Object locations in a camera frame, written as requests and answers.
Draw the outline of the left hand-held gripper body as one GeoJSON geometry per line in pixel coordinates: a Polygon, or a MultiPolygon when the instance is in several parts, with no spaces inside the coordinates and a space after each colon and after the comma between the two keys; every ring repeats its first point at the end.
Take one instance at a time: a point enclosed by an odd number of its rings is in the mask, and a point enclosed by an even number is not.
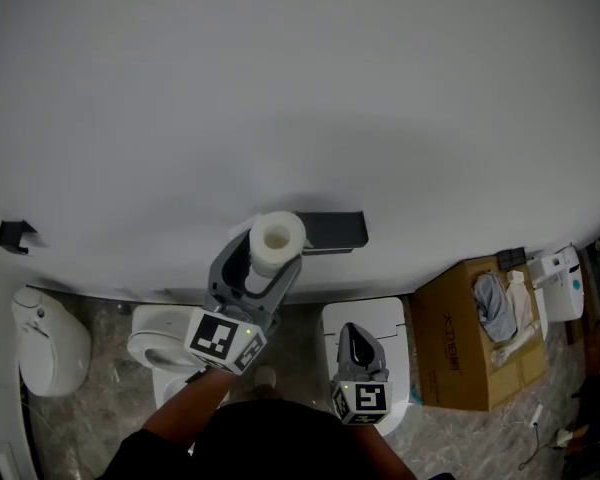
{"type": "Polygon", "coordinates": [[[208,367],[242,374],[268,343],[280,306],[280,290],[241,292],[211,289],[204,304],[193,310],[185,350],[208,367]]]}

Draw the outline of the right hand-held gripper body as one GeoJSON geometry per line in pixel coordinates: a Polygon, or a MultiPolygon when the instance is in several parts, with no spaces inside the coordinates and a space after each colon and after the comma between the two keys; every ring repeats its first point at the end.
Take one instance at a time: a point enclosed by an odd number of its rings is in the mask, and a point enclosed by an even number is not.
{"type": "Polygon", "coordinates": [[[392,383],[385,371],[332,381],[332,402],[343,424],[378,424],[391,410],[392,383]]]}

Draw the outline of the white toilet paper roll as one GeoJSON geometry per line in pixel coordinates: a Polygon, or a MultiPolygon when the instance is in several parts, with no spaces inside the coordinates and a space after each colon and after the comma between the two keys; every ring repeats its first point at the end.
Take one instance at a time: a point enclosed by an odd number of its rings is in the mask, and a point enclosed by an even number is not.
{"type": "Polygon", "coordinates": [[[249,231],[249,249],[254,271],[273,278],[291,259],[300,255],[306,229],[294,213],[276,211],[256,218],[249,231]]]}

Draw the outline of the person's left forearm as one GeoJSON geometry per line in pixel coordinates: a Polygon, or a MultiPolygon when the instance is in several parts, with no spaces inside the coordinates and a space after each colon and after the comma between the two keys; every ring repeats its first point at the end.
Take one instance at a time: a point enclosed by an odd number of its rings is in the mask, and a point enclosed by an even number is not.
{"type": "Polygon", "coordinates": [[[205,372],[154,412],[142,429],[189,449],[237,380],[222,370],[205,372]]]}

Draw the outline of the person's right forearm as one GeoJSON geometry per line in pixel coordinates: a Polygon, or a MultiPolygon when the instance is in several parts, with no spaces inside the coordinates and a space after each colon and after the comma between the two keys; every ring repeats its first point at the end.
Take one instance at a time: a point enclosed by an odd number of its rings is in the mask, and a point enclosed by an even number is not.
{"type": "Polygon", "coordinates": [[[373,480],[417,480],[373,425],[348,425],[373,480]]]}

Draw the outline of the white square closed toilet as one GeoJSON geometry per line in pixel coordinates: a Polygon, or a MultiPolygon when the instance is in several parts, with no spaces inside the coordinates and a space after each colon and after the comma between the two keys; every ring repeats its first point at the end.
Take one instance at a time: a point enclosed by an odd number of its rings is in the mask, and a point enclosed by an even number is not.
{"type": "Polygon", "coordinates": [[[390,434],[399,426],[410,405],[409,349],[402,302],[396,297],[389,297],[331,303],[323,309],[322,327],[331,392],[333,380],[370,375],[376,371],[385,371],[392,383],[391,410],[380,423],[347,425],[373,425],[381,435],[390,434]],[[339,367],[339,336],[347,322],[362,326],[378,339],[385,352],[384,368],[339,367]]]}

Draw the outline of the white toilet with open lid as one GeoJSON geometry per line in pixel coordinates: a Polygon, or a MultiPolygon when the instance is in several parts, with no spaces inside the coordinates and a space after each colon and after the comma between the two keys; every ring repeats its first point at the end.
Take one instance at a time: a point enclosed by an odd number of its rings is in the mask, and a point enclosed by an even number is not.
{"type": "Polygon", "coordinates": [[[184,347],[196,308],[142,305],[134,310],[127,348],[137,362],[152,371],[156,411],[189,383],[216,369],[204,365],[184,347]]]}

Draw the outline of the white egg-shaped toilet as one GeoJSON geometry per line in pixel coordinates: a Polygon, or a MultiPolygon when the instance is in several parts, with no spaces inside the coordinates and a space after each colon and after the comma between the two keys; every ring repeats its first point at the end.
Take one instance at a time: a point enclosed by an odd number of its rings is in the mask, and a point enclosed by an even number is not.
{"type": "Polygon", "coordinates": [[[91,358],[87,328],[59,301],[30,287],[13,295],[11,310],[19,370],[28,390],[39,397],[77,391],[86,380],[91,358]]]}

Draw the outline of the white appliance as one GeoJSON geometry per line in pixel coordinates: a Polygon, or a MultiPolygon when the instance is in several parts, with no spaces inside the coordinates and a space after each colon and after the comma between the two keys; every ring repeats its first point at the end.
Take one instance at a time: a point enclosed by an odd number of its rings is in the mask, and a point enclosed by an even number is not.
{"type": "Polygon", "coordinates": [[[532,285],[542,290],[549,322],[581,318],[584,311],[583,274],[573,245],[532,258],[527,262],[527,268],[532,285]]]}

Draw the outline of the person's shoe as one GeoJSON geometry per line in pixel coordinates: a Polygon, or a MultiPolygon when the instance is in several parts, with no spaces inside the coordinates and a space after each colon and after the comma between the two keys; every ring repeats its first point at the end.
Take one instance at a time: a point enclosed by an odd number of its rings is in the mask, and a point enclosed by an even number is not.
{"type": "Polygon", "coordinates": [[[260,399],[276,399],[279,393],[276,389],[277,376],[275,370],[268,366],[260,366],[254,375],[254,393],[260,399]]]}

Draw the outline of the large open cardboard box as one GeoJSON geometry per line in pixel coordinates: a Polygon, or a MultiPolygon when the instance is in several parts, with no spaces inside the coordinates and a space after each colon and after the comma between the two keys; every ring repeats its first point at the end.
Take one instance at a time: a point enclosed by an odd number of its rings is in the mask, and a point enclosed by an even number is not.
{"type": "Polygon", "coordinates": [[[527,266],[514,268],[524,276],[533,321],[526,341],[501,364],[495,343],[479,321],[473,288],[479,276],[493,272],[508,286],[510,271],[499,269],[494,256],[463,260],[409,296],[425,405],[466,411],[490,411],[511,401],[548,371],[538,306],[527,266]]]}

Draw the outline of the person's black shirt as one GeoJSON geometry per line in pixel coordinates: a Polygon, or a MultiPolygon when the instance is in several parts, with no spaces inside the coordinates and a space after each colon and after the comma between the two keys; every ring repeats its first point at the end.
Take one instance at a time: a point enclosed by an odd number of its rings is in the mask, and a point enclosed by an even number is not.
{"type": "Polygon", "coordinates": [[[131,434],[98,480],[373,480],[347,426],[283,399],[235,403],[214,413],[192,450],[131,434]]]}

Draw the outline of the grey cloth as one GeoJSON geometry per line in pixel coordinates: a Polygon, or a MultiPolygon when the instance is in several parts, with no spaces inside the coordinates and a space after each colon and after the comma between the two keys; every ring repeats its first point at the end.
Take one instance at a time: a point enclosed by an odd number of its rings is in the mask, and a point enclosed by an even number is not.
{"type": "Polygon", "coordinates": [[[473,286],[479,322],[494,343],[511,339],[517,331],[515,316],[500,276],[489,271],[482,273],[473,286]]]}

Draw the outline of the beige cloth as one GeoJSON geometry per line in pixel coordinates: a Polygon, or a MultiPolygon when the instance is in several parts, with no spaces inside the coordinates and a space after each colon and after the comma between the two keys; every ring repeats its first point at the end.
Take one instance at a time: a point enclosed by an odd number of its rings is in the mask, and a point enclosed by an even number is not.
{"type": "Polygon", "coordinates": [[[524,278],[518,271],[510,272],[510,280],[505,292],[506,300],[510,303],[516,324],[512,339],[492,354],[495,367],[502,367],[509,357],[526,345],[541,328],[540,321],[535,319],[532,311],[531,297],[524,283],[524,278]]]}

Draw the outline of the black wall paper holder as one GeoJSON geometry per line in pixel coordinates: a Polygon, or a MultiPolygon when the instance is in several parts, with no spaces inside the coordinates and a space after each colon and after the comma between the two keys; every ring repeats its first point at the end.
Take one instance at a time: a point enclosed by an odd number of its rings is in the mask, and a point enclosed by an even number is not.
{"type": "Polygon", "coordinates": [[[306,231],[304,256],[347,254],[369,241],[364,213],[296,212],[306,231]]]}
{"type": "Polygon", "coordinates": [[[36,235],[37,230],[27,221],[2,221],[0,224],[0,247],[16,255],[28,255],[29,248],[22,246],[24,235],[36,235]]]}

